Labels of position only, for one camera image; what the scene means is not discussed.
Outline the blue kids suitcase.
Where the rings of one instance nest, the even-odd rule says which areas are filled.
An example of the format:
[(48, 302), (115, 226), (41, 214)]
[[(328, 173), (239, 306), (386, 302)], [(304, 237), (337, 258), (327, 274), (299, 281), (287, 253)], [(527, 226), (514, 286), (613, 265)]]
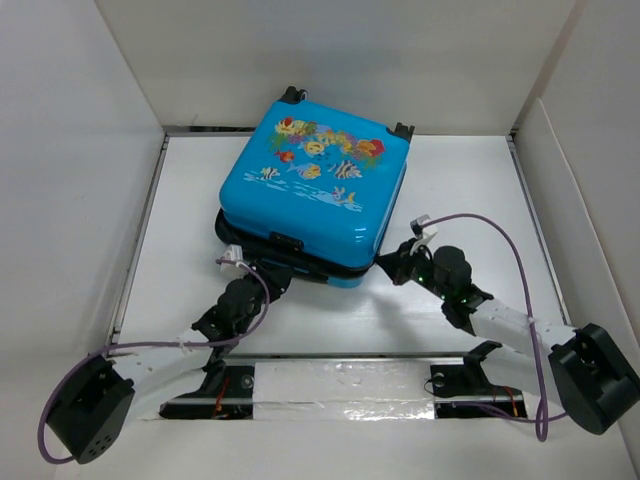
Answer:
[(383, 243), (413, 134), (287, 87), (219, 190), (218, 238), (300, 279), (359, 286)]

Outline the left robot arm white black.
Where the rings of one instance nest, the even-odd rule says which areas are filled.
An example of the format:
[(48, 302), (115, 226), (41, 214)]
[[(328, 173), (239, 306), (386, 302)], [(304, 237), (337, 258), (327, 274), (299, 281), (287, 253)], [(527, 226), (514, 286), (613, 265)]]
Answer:
[(225, 356), (259, 328), (293, 278), (287, 267), (233, 265), (242, 277), (183, 334), (108, 345), (62, 377), (38, 421), (37, 448), (45, 462), (92, 462), (146, 409), (192, 389), (205, 397), (220, 390)]

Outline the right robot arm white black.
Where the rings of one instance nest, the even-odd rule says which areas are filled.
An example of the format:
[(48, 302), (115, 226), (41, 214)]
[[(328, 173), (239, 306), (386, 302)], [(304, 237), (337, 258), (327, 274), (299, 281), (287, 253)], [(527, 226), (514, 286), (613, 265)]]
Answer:
[(601, 435), (639, 402), (639, 376), (602, 327), (548, 323), (507, 306), (472, 281), (463, 251), (434, 253), (410, 240), (376, 264), (393, 284), (412, 281), (438, 297), (446, 320), (480, 339), (453, 378), (474, 393), (507, 386), (563, 408), (589, 433)]

